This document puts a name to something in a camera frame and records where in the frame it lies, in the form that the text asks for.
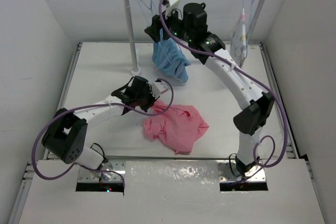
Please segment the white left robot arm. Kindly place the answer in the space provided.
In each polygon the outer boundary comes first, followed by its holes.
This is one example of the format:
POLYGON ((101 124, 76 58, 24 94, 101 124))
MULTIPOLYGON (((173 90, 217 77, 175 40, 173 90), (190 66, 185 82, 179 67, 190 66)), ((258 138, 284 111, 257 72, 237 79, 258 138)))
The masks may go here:
POLYGON ((57 120, 48 127, 42 138, 42 145, 66 164, 77 163, 90 169, 99 169, 105 158, 86 144, 87 132, 136 107, 147 112, 164 90, 160 84, 159 81, 150 84, 147 79, 135 76, 93 108, 75 112, 59 109, 55 114, 57 120))

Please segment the pink t shirt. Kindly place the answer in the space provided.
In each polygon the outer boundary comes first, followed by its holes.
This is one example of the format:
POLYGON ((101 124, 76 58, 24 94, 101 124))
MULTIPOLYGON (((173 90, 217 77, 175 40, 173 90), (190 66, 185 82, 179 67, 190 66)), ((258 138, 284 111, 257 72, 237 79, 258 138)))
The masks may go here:
POLYGON ((175 154, 191 153, 194 143, 201 138, 209 125, 192 105, 168 106, 157 100, 152 107, 154 113, 166 112, 144 120, 144 136, 150 140, 160 140, 175 154))

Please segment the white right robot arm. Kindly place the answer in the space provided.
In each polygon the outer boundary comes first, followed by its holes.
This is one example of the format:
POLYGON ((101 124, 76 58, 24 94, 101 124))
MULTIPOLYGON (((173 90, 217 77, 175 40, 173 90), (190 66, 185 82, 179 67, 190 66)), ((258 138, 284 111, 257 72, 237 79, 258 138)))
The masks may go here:
POLYGON ((235 162, 236 169, 244 176, 256 166, 259 159, 254 147, 274 105, 272 94, 264 92, 241 74, 241 68, 235 64, 223 41, 208 31, 204 3, 186 4, 182 18, 178 14, 168 17, 155 14, 145 33, 155 42, 172 36, 186 42, 191 54, 215 73, 233 94, 241 109, 233 118, 239 130, 239 148, 235 162))

